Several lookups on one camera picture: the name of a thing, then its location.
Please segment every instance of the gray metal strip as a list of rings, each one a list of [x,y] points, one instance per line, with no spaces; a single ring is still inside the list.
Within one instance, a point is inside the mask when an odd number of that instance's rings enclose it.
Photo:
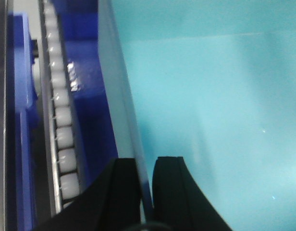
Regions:
[[[6,230],[6,41],[7,1],[0,0],[0,230]]]

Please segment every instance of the conveyor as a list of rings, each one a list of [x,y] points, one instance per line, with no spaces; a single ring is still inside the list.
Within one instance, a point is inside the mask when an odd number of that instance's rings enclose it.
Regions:
[[[0,0],[0,230],[295,231],[296,0]]]

